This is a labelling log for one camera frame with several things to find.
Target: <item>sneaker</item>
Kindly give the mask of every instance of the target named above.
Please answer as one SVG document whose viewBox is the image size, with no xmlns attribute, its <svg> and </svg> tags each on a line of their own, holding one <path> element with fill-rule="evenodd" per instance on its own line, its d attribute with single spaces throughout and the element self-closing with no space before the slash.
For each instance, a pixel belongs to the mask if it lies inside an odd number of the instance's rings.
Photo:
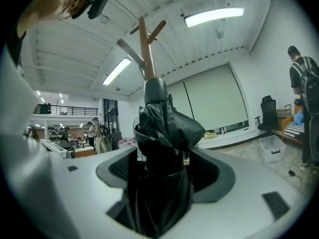
<svg viewBox="0 0 319 239">
<path fill-rule="evenodd" d="M 319 166 L 314 166 L 313 175 L 317 175 L 319 171 Z"/>
<path fill-rule="evenodd" d="M 300 171 L 305 171 L 306 170 L 306 165 L 307 165 L 307 163 L 302 163 L 300 165 Z"/>
</svg>

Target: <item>railing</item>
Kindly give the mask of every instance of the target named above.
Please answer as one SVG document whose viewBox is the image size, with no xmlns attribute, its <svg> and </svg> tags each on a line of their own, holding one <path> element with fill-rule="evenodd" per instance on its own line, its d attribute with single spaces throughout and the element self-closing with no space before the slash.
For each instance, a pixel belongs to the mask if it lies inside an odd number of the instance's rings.
<svg viewBox="0 0 319 239">
<path fill-rule="evenodd" d="M 51 105 L 37 105 L 34 109 L 34 114 L 52 114 L 52 115 L 66 115 L 66 116 L 97 116 L 97 108 L 87 107 L 72 107 L 72 106 L 55 106 Z"/>
</svg>

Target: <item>black cap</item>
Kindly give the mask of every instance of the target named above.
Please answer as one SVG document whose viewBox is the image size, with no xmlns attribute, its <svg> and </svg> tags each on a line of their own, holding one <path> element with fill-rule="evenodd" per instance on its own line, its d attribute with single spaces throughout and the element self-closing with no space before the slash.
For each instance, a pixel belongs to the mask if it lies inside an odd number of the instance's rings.
<svg viewBox="0 0 319 239">
<path fill-rule="evenodd" d="M 296 54 L 300 54 L 299 50 L 295 47 L 295 46 L 290 46 L 288 48 L 288 55 L 293 57 L 295 56 Z"/>
<path fill-rule="evenodd" d="M 98 17 L 102 13 L 107 1 L 108 0 L 86 0 L 86 3 L 82 6 L 82 8 L 76 14 L 74 14 L 72 16 L 72 19 L 76 19 L 79 16 L 81 16 L 82 13 L 90 5 L 92 5 L 92 6 L 91 6 L 90 10 L 88 11 L 89 19 L 94 19 L 94 18 Z"/>
</svg>

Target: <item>plastic storage box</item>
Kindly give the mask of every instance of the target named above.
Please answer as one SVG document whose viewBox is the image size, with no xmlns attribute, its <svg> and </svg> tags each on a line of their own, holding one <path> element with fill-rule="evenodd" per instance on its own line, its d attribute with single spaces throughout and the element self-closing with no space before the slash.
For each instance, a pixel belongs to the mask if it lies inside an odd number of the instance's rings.
<svg viewBox="0 0 319 239">
<path fill-rule="evenodd" d="M 282 160 L 286 145 L 275 135 L 260 138 L 260 152 L 264 163 L 274 163 Z"/>
</svg>

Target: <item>roller blind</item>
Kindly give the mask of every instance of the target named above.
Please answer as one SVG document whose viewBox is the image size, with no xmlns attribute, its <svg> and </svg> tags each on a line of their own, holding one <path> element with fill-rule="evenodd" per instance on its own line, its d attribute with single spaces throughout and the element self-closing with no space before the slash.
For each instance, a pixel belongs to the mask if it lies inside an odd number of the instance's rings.
<svg viewBox="0 0 319 239">
<path fill-rule="evenodd" d="M 216 129 L 247 119 L 236 80 L 228 66 L 185 80 L 195 120 L 206 129 Z"/>
<path fill-rule="evenodd" d="M 190 118 L 193 118 L 183 82 L 169 86 L 167 91 L 173 97 L 173 106 L 176 110 Z"/>
</svg>

